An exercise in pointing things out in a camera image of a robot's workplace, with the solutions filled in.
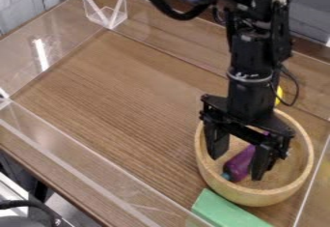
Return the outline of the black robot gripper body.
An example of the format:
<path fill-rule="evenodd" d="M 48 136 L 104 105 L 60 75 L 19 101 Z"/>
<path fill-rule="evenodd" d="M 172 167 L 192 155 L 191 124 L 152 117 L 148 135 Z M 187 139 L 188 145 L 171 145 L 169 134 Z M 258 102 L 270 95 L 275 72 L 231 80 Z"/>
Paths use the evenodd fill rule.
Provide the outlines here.
<path fill-rule="evenodd" d="M 275 87 L 278 75 L 264 78 L 230 79 L 226 97 L 202 96 L 202 123 L 222 125 L 230 136 L 240 138 L 255 147 L 266 144 L 286 159 L 286 153 L 295 132 L 275 115 Z"/>

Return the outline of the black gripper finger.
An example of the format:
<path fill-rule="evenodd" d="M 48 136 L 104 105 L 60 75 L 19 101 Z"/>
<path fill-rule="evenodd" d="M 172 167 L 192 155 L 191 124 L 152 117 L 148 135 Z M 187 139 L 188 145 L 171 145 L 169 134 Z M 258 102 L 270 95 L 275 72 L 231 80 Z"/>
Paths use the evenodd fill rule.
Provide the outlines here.
<path fill-rule="evenodd" d="M 252 181 L 262 180 L 264 173 L 272 169 L 276 159 L 278 152 L 271 146 L 262 144 L 255 147 L 255 153 L 250 166 Z"/>
<path fill-rule="evenodd" d="M 230 148 L 230 133 L 227 129 L 215 123 L 203 123 L 206 149 L 210 157 L 218 159 Z"/>

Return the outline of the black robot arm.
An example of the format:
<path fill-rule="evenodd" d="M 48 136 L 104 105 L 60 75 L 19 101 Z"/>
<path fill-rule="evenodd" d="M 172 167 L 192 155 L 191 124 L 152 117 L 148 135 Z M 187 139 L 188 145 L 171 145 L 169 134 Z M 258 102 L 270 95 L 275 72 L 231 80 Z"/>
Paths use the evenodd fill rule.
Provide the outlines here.
<path fill-rule="evenodd" d="M 228 95 L 202 96 L 200 119 L 206 150 L 219 158 L 235 136 L 255 146 L 248 164 L 259 181 L 287 157 L 295 130 L 275 114 L 276 86 L 283 61 L 291 56 L 290 0 L 234 0 L 226 9 L 231 64 L 226 71 Z"/>

